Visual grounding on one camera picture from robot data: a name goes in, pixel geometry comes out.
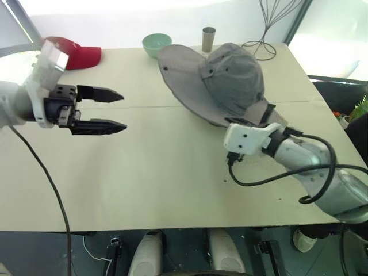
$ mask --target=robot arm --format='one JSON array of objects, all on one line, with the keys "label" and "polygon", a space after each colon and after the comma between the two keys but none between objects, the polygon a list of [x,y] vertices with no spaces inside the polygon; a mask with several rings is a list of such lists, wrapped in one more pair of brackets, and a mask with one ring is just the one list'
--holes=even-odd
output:
[{"label": "robot arm", "polygon": [[[265,153],[287,170],[329,164],[329,150],[323,143],[311,143],[291,138],[285,127],[270,124],[265,128],[231,124],[224,146],[229,152],[255,155]],[[322,188],[328,168],[294,174],[308,194],[313,197]],[[368,186],[349,172],[337,168],[332,182],[316,205],[330,216],[345,223],[368,220]]]},{"label": "robot arm", "polygon": [[33,72],[19,87],[15,83],[0,82],[0,128],[35,121],[42,128],[69,128],[73,135],[104,135],[127,128],[110,120],[81,121],[76,105],[82,99],[113,102],[124,99],[113,90],[77,85],[59,85],[68,56],[45,40]]}]

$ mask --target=gray bucket hat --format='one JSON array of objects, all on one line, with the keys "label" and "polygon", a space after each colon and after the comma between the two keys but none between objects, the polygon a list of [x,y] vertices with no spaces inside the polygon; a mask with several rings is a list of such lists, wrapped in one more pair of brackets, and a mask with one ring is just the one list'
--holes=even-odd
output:
[{"label": "gray bucket hat", "polygon": [[182,45],[164,47],[159,67],[173,95],[190,111],[210,123],[227,127],[230,122],[286,121],[265,97],[262,70],[252,54],[226,43],[204,58]]}]

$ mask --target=black cable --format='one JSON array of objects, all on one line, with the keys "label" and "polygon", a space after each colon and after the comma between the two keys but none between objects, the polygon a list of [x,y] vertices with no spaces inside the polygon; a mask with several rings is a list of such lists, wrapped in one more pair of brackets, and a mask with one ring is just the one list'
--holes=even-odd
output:
[{"label": "black cable", "polygon": [[332,182],[332,179],[334,178],[334,175],[335,175],[337,158],[336,158],[335,150],[333,149],[332,145],[329,142],[327,142],[326,140],[324,140],[320,137],[314,136],[314,135],[306,135],[306,134],[301,134],[300,137],[317,140],[317,141],[323,143],[329,150],[329,170],[328,170],[327,178],[326,178],[322,188],[313,197],[310,197],[309,195],[306,195],[306,196],[299,199],[299,203],[301,203],[301,204],[310,204],[310,203],[313,203],[313,202],[319,200],[324,195],[324,193],[327,191],[328,187],[330,186],[330,184]]},{"label": "black cable", "polygon": [[[270,178],[267,178],[267,179],[264,179],[264,180],[261,180],[261,181],[250,182],[250,183],[244,183],[244,182],[241,182],[241,181],[237,180],[236,177],[234,176],[233,171],[232,171],[232,166],[230,166],[230,165],[229,165],[229,174],[230,174],[232,180],[234,180],[234,182],[239,184],[240,186],[253,187],[253,186],[263,185],[263,184],[266,184],[266,183],[269,183],[269,182],[272,182],[272,181],[275,181],[275,180],[279,180],[281,178],[288,177],[288,176],[293,175],[293,174],[299,174],[299,173],[304,173],[305,171],[312,171],[312,170],[318,170],[318,169],[321,169],[321,168],[329,168],[329,167],[330,167],[330,164],[306,166],[304,168],[299,168],[299,169],[293,170],[293,171],[287,171],[287,172],[284,172],[282,174],[275,175],[274,177],[270,177]],[[357,171],[361,171],[365,174],[368,174],[368,170],[366,168],[355,166],[355,165],[337,164],[335,167],[336,168],[350,168],[352,170],[357,170]]]},{"label": "black cable", "polygon": [[344,252],[344,236],[345,236],[345,225],[342,224],[341,232],[340,232],[340,242],[339,242],[339,251],[340,251],[340,264],[343,270],[344,276],[349,276],[347,272],[346,263],[345,263],[345,252]]},{"label": "black cable", "polygon": [[47,168],[45,167],[45,165],[42,163],[41,159],[38,157],[38,155],[35,153],[35,151],[33,150],[32,146],[28,143],[28,141],[26,140],[26,138],[24,138],[22,136],[22,134],[20,134],[15,128],[14,126],[12,126],[11,124],[9,124],[9,128],[14,132],[15,135],[17,135],[19,137],[19,139],[21,139],[24,144],[27,146],[27,148],[29,149],[29,151],[31,152],[31,154],[33,155],[33,157],[37,160],[38,164],[41,166],[41,168],[44,170],[45,175],[47,177],[47,179],[49,180],[51,187],[53,189],[53,192],[55,193],[55,196],[57,198],[57,202],[59,203],[60,206],[60,210],[62,211],[63,214],[63,218],[64,218],[64,222],[65,222],[65,228],[66,228],[66,234],[67,234],[67,275],[68,276],[72,276],[71,273],[71,232],[70,232],[70,227],[69,227],[69,221],[68,221],[68,217],[67,214],[65,212],[64,209],[64,205],[62,202],[62,199],[60,198],[60,194],[50,176],[50,173],[48,172]]}]

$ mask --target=hat crown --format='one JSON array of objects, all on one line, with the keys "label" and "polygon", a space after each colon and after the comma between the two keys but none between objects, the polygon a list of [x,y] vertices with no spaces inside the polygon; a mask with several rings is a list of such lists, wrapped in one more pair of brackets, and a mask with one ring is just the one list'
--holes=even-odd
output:
[{"label": "hat crown", "polygon": [[264,99],[263,74],[256,58],[233,43],[226,43],[200,63],[204,84],[216,104],[234,116],[242,116]]}]

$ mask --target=floor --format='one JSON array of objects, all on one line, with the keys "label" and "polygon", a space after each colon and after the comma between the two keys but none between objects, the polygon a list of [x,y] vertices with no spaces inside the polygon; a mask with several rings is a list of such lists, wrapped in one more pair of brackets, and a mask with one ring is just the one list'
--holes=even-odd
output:
[{"label": "floor", "polygon": [[[264,230],[228,228],[247,272],[253,275],[274,275],[267,254],[255,254],[253,242],[257,239],[276,240],[288,276],[343,276],[339,260],[339,237],[319,240],[306,254],[296,251],[291,244],[295,227],[274,227]],[[86,236],[86,245],[92,254],[105,257],[106,246],[112,237],[120,237],[124,250],[117,265],[116,275],[126,275],[135,248],[146,231],[96,232]],[[164,271],[209,269],[204,255],[203,229],[167,229]],[[350,276],[368,274],[368,250],[354,234],[346,233],[345,255]],[[0,274],[46,276],[66,275],[66,238],[58,233],[0,232]],[[255,258],[262,258],[264,271]],[[102,276],[106,262],[91,259],[83,248],[82,236],[73,236],[72,262],[74,275]]]}]

